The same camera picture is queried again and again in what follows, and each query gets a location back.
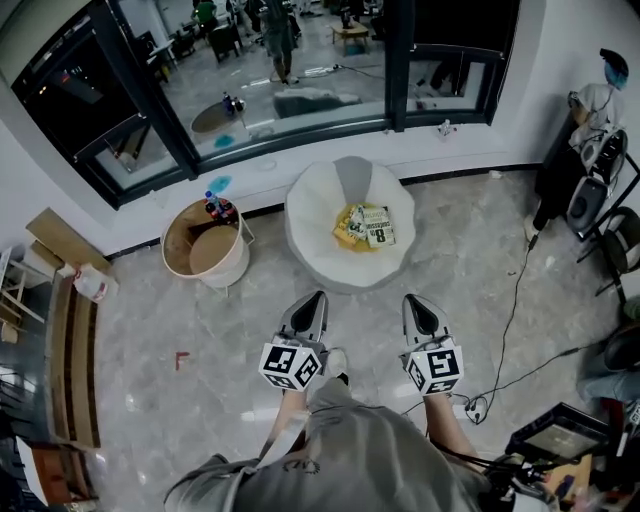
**small red object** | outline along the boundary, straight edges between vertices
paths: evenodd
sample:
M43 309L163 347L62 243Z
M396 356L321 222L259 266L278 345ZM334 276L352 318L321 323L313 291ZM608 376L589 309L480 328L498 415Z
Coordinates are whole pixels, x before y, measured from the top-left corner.
M189 352L176 352L176 371L180 369L180 359L183 357L189 357L191 354Z

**foot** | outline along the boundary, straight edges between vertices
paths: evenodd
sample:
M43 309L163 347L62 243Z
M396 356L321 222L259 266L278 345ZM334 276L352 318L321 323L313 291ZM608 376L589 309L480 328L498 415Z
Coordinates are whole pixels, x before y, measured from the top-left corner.
M527 242L531 242L534 236L537 236L540 231L538 231L533 226L533 215L527 215L524 218L524 236L527 238Z
M343 373L347 375L349 364L347 362L347 354L341 348L334 348L329 351L327 356L327 372L331 377L337 377Z

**white beanbag chair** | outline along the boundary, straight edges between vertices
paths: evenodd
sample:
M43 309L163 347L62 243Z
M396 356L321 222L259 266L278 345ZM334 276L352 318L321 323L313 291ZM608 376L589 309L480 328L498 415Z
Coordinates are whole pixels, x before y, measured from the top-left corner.
M387 206L396 244L356 253L338 245L336 218L347 204ZM413 197L385 167L349 156L318 162L305 170L287 194L289 245L314 278L340 293L382 286L399 274L414 245Z

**gray shirt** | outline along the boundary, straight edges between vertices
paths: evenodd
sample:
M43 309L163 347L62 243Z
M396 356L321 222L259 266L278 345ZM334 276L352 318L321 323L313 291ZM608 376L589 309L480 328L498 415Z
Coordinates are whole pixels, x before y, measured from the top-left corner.
M259 470L246 467L254 460L240 472L229 465L227 475L196 471L170 493L167 510L479 510L485 477L447 459L404 417L355 401L311 410L303 450Z

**window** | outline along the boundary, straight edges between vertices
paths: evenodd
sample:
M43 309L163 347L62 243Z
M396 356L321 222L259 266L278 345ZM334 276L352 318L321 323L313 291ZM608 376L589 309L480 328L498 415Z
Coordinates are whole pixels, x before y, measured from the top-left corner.
M490 123L518 5L92 0L48 27L13 90L117 208L308 142Z

